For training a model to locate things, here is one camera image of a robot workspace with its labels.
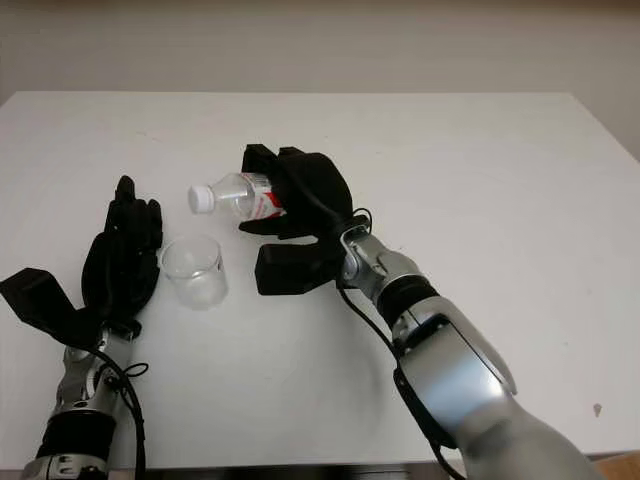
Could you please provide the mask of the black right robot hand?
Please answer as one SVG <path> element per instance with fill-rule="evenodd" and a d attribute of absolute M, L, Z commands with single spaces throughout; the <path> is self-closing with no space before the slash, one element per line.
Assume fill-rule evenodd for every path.
<path fill-rule="evenodd" d="M 241 171 L 263 174 L 284 213 L 245 221 L 239 229 L 281 240 L 314 236 L 324 239 L 353 216 L 349 187 L 326 155 L 282 147 L 277 153 L 262 144 L 246 146 Z"/>

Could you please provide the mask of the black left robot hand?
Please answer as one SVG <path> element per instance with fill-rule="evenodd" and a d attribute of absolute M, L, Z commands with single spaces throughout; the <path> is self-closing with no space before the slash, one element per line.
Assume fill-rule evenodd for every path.
<path fill-rule="evenodd" d="M 120 178 L 109 203 L 104 230 L 93 240 L 83 266 L 85 307 L 125 338 L 141 332 L 138 314 L 154 294 L 163 241 L 161 206 L 138 199 L 134 181 Z"/>

